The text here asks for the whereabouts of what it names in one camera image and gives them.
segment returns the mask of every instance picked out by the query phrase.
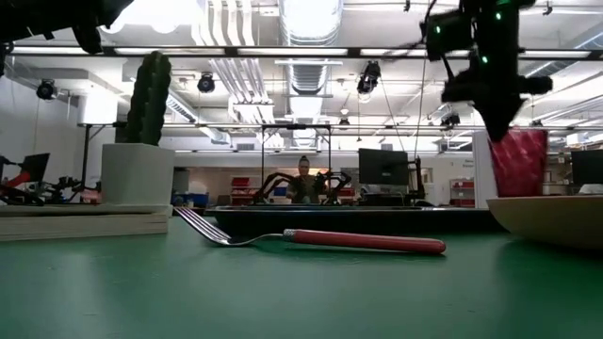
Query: white pot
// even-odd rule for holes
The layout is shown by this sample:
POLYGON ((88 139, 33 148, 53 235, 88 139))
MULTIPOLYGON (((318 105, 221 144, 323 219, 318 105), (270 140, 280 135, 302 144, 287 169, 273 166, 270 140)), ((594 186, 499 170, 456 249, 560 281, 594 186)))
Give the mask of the white pot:
POLYGON ((140 144, 103 145, 103 203, 168 205, 175 151, 140 144))

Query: monitor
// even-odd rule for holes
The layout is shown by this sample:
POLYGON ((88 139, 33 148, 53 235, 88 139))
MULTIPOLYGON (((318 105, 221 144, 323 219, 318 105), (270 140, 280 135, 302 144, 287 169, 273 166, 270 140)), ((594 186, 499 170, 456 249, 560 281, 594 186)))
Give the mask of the monitor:
POLYGON ((360 149, 358 158, 360 184, 408 185, 408 153, 360 149))
POLYGON ((603 150, 572 152, 574 184, 603 184, 603 150))
POLYGON ((21 164, 21 170, 29 173, 30 183, 40 182, 44 179, 49 157, 49 153, 28 155, 25 157, 23 164, 21 164))

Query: cactus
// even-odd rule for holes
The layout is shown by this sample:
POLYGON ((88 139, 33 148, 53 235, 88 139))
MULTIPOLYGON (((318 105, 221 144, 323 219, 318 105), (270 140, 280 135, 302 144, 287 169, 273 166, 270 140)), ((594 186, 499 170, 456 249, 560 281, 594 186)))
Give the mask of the cactus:
POLYGON ((169 95, 170 72, 168 57, 157 51, 142 60, 130 101, 127 142, 159 144, 169 95))

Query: green tabletop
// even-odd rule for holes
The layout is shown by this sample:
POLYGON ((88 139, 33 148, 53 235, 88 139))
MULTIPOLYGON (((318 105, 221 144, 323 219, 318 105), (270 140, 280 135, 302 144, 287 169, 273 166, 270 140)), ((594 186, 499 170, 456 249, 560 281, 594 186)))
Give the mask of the green tabletop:
POLYGON ((0 244, 0 338, 597 338, 603 260, 509 234, 445 256, 167 235, 0 244))

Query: metal fork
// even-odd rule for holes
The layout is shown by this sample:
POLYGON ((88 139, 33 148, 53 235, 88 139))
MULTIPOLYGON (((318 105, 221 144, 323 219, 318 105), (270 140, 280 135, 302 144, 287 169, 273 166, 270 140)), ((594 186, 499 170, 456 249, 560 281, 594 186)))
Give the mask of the metal fork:
POLYGON ((374 250, 401 250, 428 254, 440 254, 446 250, 446 244, 437 239, 368 234, 346 234, 291 229, 284 230, 282 234, 263 234, 244 241, 234 241, 230 235, 212 225, 209 221, 199 216, 193 210, 186 207, 175 207, 174 210, 190 227, 201 234, 205 239, 218 245, 227 247, 246 246, 255 240, 263 238, 278 238, 298 244, 374 250))

